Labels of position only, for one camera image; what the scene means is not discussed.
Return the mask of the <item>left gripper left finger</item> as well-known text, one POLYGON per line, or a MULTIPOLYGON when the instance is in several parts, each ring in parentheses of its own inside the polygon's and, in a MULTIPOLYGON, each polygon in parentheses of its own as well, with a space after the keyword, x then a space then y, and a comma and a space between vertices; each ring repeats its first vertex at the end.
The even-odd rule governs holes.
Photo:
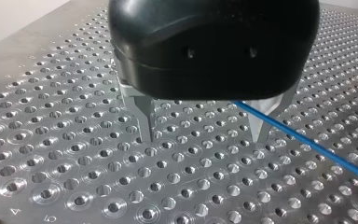
POLYGON ((124 105, 137 119, 141 140, 143 142, 152 142, 154 140, 153 128, 155 125, 153 98, 139 92, 121 77, 117 80, 124 105))

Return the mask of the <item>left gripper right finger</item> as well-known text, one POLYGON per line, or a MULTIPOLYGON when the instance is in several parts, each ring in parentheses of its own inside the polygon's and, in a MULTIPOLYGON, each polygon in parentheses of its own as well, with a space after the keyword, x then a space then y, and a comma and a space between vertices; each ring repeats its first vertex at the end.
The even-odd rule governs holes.
MULTIPOLYGON (((297 86, 298 82, 280 95, 268 99, 253 100, 248 105, 264 115, 276 119, 292 103, 297 86)), ((248 115, 248 120, 253 141, 255 143, 265 142, 269 137, 271 125, 252 114, 248 115)))

